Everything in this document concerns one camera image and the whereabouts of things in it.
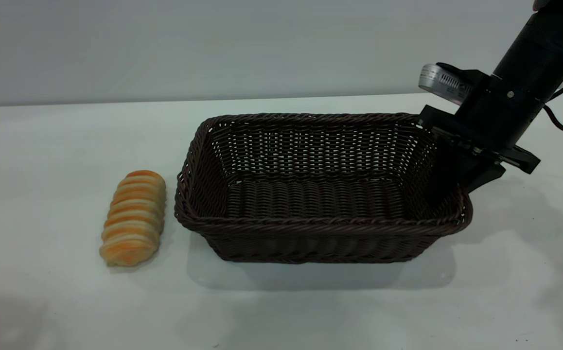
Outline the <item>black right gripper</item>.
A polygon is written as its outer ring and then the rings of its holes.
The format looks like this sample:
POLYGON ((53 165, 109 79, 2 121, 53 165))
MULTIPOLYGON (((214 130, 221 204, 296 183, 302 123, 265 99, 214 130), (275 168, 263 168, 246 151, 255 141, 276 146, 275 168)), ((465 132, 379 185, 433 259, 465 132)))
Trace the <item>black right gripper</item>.
POLYGON ((540 160, 516 145, 539 109, 537 101, 520 104, 513 89, 485 73, 420 73, 419 87, 459 106, 455 114, 425 106, 422 125, 437 128, 450 137, 439 139, 432 172, 432 204, 441 205, 459 190, 461 158, 459 143, 487 155, 464 155, 462 188, 472 193, 506 172, 501 161, 530 174, 540 160))

